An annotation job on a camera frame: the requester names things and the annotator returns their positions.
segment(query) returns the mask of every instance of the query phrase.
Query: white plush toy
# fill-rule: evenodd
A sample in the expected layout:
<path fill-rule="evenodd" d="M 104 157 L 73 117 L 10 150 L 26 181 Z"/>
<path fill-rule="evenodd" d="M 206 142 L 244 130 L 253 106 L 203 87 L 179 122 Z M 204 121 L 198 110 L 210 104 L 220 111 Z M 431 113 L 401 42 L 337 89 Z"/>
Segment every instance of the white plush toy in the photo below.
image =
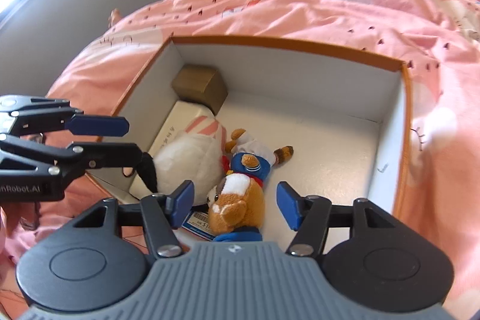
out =
<path fill-rule="evenodd" d="M 225 128 L 213 118 L 195 119 L 195 126 L 188 126 L 171 143 L 164 146 L 154 157 L 159 193 L 171 194 L 184 180 L 195 185 L 193 205 L 206 203 L 207 194 L 225 175 L 222 155 Z M 218 131 L 203 132 L 218 124 Z"/>

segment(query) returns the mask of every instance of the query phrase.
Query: brown cardboard cube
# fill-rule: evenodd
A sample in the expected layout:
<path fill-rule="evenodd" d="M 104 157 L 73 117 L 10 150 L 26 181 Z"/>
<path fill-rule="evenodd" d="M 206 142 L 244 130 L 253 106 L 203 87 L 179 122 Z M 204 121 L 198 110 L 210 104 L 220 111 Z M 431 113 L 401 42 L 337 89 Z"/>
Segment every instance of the brown cardboard cube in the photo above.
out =
<path fill-rule="evenodd" d="M 172 81 L 172 88 L 180 99 L 201 103 L 215 115 L 229 94 L 219 70 L 204 65 L 184 65 Z"/>

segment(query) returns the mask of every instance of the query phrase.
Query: pink bedding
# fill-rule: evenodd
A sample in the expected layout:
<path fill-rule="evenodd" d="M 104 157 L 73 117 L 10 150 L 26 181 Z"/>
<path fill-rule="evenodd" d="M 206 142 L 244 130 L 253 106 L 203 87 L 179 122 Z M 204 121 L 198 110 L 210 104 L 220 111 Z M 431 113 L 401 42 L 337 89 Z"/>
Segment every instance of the pink bedding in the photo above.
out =
<path fill-rule="evenodd" d="M 480 0 L 162 0 L 88 45 L 49 96 L 70 99 L 89 114 L 111 114 L 172 34 L 325 41 L 407 62 L 414 95 L 410 172 L 394 212 L 452 259 L 455 282 L 445 306 L 462 319 L 475 313 L 480 307 Z M 72 139 L 62 133 L 47 141 L 63 146 Z M 38 231 L 18 228 L 6 240 L 6 259 L 15 263 L 36 241 L 105 196 L 87 177 L 75 181 L 62 202 L 42 205 Z M 12 264 L 4 264 L 0 302 L 15 317 L 25 304 L 19 303 Z"/>

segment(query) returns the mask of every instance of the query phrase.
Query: open box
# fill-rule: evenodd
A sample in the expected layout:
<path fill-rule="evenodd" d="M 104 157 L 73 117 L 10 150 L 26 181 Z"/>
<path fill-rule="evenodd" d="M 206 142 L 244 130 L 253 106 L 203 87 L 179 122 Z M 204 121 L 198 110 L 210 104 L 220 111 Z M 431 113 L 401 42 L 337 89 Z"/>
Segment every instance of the open box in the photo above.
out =
<path fill-rule="evenodd" d="M 184 64 L 212 65 L 222 74 L 229 95 L 217 119 L 228 134 L 242 127 L 272 150 L 294 147 L 292 160 L 273 169 L 264 185 L 264 240 L 285 249 L 294 236 L 275 201 L 279 181 L 335 204 L 367 197 L 395 214 L 406 176 L 411 112 L 402 61 L 301 40 L 172 37 L 118 106 L 116 115 L 130 122 L 124 141 L 150 150 L 178 100 L 171 81 Z M 92 174 L 122 202 L 138 202 L 129 193 L 134 178 L 121 169 Z M 348 236 L 346 228 L 331 229 L 325 251 Z"/>

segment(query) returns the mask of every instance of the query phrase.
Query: blue and white tag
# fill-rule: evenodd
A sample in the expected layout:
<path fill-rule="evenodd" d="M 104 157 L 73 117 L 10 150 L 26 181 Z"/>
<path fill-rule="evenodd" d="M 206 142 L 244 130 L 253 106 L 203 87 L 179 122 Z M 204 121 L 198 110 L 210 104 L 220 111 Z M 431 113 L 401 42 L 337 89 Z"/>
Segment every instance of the blue and white tag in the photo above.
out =
<path fill-rule="evenodd" d="M 208 214 L 206 213 L 190 211 L 182 227 L 206 240 L 212 241 L 215 239 L 215 235 L 208 225 Z"/>

